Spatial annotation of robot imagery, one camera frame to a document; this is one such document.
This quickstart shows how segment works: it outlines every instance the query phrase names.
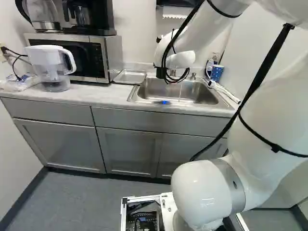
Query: cabinet door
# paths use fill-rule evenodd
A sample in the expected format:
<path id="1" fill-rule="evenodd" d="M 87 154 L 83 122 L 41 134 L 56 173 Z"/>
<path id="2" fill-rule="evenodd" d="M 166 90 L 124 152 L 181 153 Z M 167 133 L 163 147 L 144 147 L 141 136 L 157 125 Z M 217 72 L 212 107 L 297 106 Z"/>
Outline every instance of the cabinet door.
<path id="1" fill-rule="evenodd" d="M 164 134 L 159 158 L 157 177 L 170 178 L 173 171 L 189 161 L 198 151 L 206 147 L 214 138 Z M 227 150 L 227 140 L 221 139 L 210 150 L 203 153 L 198 160 L 222 157 Z"/>
<path id="2" fill-rule="evenodd" d="M 155 177 L 162 134 L 97 128 L 107 173 Z"/>
<path id="3" fill-rule="evenodd" d="M 14 119 L 43 165 L 105 173 L 95 128 Z"/>

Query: baseboard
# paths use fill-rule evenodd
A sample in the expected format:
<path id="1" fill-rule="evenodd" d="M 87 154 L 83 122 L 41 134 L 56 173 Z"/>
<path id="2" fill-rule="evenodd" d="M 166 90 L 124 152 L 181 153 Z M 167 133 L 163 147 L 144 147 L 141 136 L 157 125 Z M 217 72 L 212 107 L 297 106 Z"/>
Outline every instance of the baseboard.
<path id="1" fill-rule="evenodd" d="M 101 173 L 83 172 L 83 171 L 62 169 L 55 167 L 47 167 L 47 168 L 50 172 L 63 173 L 72 176 L 82 176 L 82 177 L 91 177 L 99 179 L 128 180 L 128 181 L 155 183 L 155 184 L 168 184 L 168 185 L 171 184 L 171 180 L 168 179 L 158 179 L 158 178 L 138 177 L 138 176 L 128 176 L 128 175 L 118 175 L 118 174 L 101 174 Z"/>
<path id="2" fill-rule="evenodd" d="M 16 217 L 20 209 L 23 207 L 25 202 L 31 196 L 31 194 L 36 189 L 36 187 L 41 183 L 41 181 L 44 179 L 47 173 L 48 173 L 48 169 L 46 167 L 43 167 L 40 170 L 40 172 L 33 178 L 30 184 L 26 187 L 26 189 L 23 191 L 20 197 L 13 204 L 11 209 L 6 213 L 6 215 L 0 221 L 0 230 L 4 231 L 8 228 L 10 223 Z"/>

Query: microwave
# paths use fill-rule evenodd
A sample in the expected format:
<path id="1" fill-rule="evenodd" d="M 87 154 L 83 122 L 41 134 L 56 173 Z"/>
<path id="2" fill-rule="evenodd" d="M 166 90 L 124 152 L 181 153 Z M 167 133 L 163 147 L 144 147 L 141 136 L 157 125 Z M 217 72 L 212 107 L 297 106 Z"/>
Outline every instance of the microwave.
<path id="1" fill-rule="evenodd" d="M 71 51 L 77 66 L 71 80 L 110 83 L 123 70 L 121 36 L 31 33 L 25 38 L 28 46 L 57 45 Z"/>

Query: circuit board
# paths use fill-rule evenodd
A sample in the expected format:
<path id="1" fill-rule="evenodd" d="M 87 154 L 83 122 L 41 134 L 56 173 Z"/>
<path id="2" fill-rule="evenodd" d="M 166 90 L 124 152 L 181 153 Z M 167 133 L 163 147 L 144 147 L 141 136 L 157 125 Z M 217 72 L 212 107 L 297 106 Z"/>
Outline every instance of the circuit board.
<path id="1" fill-rule="evenodd" d="M 159 231 L 157 212 L 139 212 L 128 216 L 126 231 Z"/>

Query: paper towel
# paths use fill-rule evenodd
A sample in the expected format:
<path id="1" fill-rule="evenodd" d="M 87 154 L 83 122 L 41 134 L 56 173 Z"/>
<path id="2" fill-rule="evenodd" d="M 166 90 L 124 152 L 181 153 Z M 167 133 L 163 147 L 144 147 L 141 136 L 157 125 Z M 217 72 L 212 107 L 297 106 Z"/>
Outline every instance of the paper towel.
<path id="1" fill-rule="evenodd" d="M 163 18 L 185 19 L 192 11 L 190 7 L 164 6 Z"/>

